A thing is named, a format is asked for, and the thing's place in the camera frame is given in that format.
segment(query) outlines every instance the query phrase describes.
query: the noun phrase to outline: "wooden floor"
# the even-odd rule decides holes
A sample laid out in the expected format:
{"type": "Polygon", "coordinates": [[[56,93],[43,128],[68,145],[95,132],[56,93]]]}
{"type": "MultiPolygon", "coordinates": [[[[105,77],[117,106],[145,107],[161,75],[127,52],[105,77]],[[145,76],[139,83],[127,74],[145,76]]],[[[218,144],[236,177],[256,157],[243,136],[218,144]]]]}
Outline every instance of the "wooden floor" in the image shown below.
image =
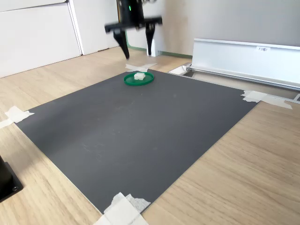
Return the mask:
{"type": "MultiPolygon", "coordinates": [[[[0,79],[0,121],[127,71],[125,63],[168,72],[189,59],[113,48],[0,79]]],[[[260,102],[148,210],[150,225],[300,225],[300,105],[260,102]]],[[[0,155],[24,190],[0,203],[0,224],[92,225],[99,211],[12,124],[0,129],[0,155]]]]}

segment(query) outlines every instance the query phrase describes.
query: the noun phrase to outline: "white cabinet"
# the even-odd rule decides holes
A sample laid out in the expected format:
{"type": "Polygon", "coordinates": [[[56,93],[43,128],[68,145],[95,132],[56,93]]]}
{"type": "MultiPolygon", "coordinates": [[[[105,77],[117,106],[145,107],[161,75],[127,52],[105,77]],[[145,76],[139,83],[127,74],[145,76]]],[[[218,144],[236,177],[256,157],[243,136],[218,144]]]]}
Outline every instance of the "white cabinet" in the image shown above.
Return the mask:
{"type": "Polygon", "coordinates": [[[0,13],[0,77],[80,56],[67,3],[0,13]]]}
{"type": "Polygon", "coordinates": [[[0,0],[0,12],[62,3],[66,0],[0,0]]]}
{"type": "Polygon", "coordinates": [[[118,46],[104,29],[106,23],[118,21],[115,0],[70,0],[69,4],[83,55],[118,46]]]}

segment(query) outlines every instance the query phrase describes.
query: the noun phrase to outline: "dark gray board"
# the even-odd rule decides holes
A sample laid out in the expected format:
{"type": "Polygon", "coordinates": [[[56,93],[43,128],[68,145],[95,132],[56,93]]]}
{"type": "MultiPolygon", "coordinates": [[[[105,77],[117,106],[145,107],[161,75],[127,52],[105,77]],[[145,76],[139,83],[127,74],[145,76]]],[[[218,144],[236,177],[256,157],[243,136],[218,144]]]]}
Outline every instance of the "dark gray board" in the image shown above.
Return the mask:
{"type": "Polygon", "coordinates": [[[17,123],[101,212],[119,192],[154,202],[257,104],[241,90],[149,72],[148,85],[127,86],[124,73],[17,123]]]}

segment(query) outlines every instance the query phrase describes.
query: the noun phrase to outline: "white tape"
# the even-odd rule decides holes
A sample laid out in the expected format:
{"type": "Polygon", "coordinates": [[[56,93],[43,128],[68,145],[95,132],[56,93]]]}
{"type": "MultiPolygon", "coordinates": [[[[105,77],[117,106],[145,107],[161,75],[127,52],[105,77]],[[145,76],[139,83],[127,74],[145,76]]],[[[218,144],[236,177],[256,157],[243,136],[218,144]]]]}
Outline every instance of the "white tape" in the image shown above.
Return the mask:
{"type": "Polygon", "coordinates": [[[13,106],[5,113],[5,115],[7,115],[7,117],[8,117],[8,119],[0,122],[0,129],[7,127],[8,125],[10,125],[12,123],[21,122],[23,119],[25,119],[33,114],[34,113],[31,113],[29,111],[23,112],[18,107],[13,106]]]}
{"type": "Polygon", "coordinates": [[[292,109],[292,107],[289,104],[285,103],[285,101],[283,99],[279,99],[274,96],[270,96],[266,93],[245,90],[244,94],[242,94],[242,96],[244,96],[243,100],[245,100],[247,102],[263,101],[263,102],[271,104],[271,105],[277,105],[277,106],[280,106],[283,108],[292,109]]]}
{"type": "Polygon", "coordinates": [[[95,225],[148,225],[140,213],[149,204],[144,199],[133,198],[131,195],[124,197],[118,193],[95,225]]]}
{"type": "Polygon", "coordinates": [[[294,98],[295,101],[297,102],[300,102],[300,94],[298,94],[295,98],[294,98]]]}
{"type": "Polygon", "coordinates": [[[130,69],[128,72],[134,72],[134,71],[140,71],[142,73],[146,73],[148,71],[148,68],[156,65],[157,63],[152,63],[152,64],[145,64],[141,67],[136,67],[136,66],[132,66],[132,65],[129,65],[129,64],[126,64],[126,67],[127,69],[130,69]]]}

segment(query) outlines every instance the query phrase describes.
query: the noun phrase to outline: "white wall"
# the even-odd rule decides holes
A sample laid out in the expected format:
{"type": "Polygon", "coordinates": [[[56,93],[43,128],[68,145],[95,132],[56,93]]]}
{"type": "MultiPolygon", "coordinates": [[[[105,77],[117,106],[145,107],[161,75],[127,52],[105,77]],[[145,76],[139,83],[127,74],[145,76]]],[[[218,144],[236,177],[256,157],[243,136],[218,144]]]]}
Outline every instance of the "white wall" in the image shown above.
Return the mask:
{"type": "MultiPolygon", "coordinates": [[[[192,55],[194,38],[300,46],[299,0],[158,0],[143,8],[163,17],[154,36],[160,51],[192,55]]],[[[147,47],[144,29],[127,36],[147,47]]]]}

